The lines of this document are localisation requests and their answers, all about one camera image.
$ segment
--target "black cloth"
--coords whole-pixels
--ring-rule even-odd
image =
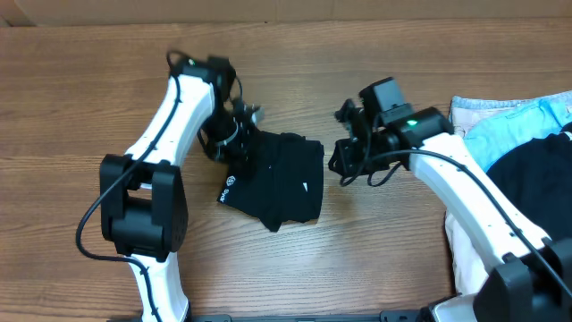
[[[324,147],[298,134],[261,134],[252,153],[256,171],[245,177],[229,166],[218,202],[259,218],[271,232],[289,220],[317,219],[324,194]]]
[[[554,241],[572,237],[572,140],[566,133],[514,148],[487,174]]]

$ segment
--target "clothing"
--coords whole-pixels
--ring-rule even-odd
[[[283,222],[317,219],[324,192],[324,147],[293,133],[261,132],[252,153],[256,171],[247,178],[229,166],[218,202],[260,219],[271,232]]]
[[[533,138],[545,138],[572,121],[572,91],[528,100],[492,101],[454,97],[455,133],[485,171],[505,153]],[[488,277],[467,233],[449,211],[445,231],[453,252],[457,292],[478,292]]]
[[[554,241],[572,237],[572,134],[533,139],[499,159],[487,175]]]

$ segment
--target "white logo on cloth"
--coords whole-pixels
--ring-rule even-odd
[[[221,202],[224,202],[224,197],[226,197],[226,194],[227,194],[227,193],[229,193],[229,190],[228,190],[228,189],[225,189],[225,190],[223,191],[223,194],[221,195]]]
[[[234,177],[234,175],[231,175],[228,179],[226,179],[226,185],[230,187],[234,184],[235,181],[236,178]]]

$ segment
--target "wooden table surface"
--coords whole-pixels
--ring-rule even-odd
[[[147,127],[165,93],[164,53],[227,55],[261,128],[320,140],[332,113],[398,79],[416,108],[453,95],[510,99],[572,89],[572,19],[197,24],[0,30],[0,320],[99,321],[140,311],[125,264],[83,258],[80,217],[98,167]],[[443,204],[400,170],[382,188],[328,171],[320,219],[269,233],[215,202],[225,166],[198,145],[182,169],[189,230],[179,261],[195,314],[376,313],[452,294]],[[84,242],[114,254],[99,212]]]

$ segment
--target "light blue fabric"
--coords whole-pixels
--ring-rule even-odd
[[[572,122],[572,114],[568,111],[572,108],[572,91],[550,98],[527,100],[514,110],[484,119],[465,136],[467,149],[485,172],[513,148],[531,139],[544,139],[551,133],[558,133]],[[507,101],[480,102],[471,106],[477,109],[510,107],[506,105]]]

